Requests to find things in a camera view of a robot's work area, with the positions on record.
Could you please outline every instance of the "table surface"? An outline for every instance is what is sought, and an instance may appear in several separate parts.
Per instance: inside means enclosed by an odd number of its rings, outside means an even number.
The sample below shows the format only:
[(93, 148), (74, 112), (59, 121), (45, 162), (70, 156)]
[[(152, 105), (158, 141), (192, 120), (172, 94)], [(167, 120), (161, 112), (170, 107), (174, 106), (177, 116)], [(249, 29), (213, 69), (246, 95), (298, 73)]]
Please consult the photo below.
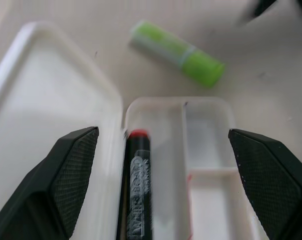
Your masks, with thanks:
[[(302, 161), (302, 17), (282, 0), (243, 24), (248, 0), (0, 0), (0, 60), (21, 26), (60, 26), (115, 83), (125, 109), (141, 96), (218, 96), (237, 127), (282, 141)], [(158, 24), (226, 63), (204, 88), (164, 60), (135, 49), (130, 29)]]

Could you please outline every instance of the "marker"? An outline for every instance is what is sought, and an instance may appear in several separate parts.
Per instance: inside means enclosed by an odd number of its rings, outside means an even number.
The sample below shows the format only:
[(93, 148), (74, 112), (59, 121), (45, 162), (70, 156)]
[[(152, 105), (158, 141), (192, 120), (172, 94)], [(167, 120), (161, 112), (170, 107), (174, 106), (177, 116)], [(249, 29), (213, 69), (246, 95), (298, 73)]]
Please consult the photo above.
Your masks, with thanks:
[(126, 144), (127, 240), (152, 240), (150, 140), (147, 131), (132, 131)]
[(141, 21), (132, 30), (133, 42), (175, 64), (188, 77), (212, 87), (224, 72), (224, 64), (170, 32)]

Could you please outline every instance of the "black marker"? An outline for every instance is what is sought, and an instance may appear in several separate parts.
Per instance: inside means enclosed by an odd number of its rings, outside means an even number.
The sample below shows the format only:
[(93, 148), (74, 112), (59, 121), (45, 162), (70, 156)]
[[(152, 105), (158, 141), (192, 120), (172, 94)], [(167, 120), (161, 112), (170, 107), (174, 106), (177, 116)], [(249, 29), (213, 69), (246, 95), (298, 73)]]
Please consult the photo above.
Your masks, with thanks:
[(127, 240), (152, 240), (150, 140), (145, 130), (134, 130), (126, 142)]

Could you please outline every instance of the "black object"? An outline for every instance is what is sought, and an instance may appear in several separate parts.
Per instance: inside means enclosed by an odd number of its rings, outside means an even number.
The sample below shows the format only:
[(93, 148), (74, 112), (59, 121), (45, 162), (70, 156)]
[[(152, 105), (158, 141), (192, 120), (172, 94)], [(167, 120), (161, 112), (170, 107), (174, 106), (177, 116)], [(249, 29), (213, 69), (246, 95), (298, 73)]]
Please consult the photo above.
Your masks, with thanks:
[(245, 193), (270, 240), (302, 240), (302, 163), (281, 142), (232, 129)]
[[(277, 0), (258, 0), (255, 4), (253, 10), (249, 13), (251, 18), (257, 18), (262, 13), (264, 13), (271, 5), (273, 5)], [(302, 10), (302, 0), (297, 0), (297, 4)]]
[(152, 240), (150, 140), (146, 131), (135, 130), (126, 144), (127, 240)]
[(0, 211), (0, 240), (67, 240), (88, 187), (99, 131), (60, 138)]

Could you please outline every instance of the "plastic container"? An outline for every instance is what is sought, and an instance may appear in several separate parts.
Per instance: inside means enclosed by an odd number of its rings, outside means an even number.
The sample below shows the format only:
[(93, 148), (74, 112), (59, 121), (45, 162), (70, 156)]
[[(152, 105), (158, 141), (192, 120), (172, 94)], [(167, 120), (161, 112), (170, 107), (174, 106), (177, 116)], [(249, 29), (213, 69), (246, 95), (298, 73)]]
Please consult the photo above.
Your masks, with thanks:
[[(114, 240), (124, 154), (122, 99), (57, 27), (22, 28), (0, 64), (0, 209), (61, 136), (98, 126), (89, 187), (74, 240)], [(260, 240), (215, 97), (146, 97), (125, 127), (151, 137), (154, 240)]]

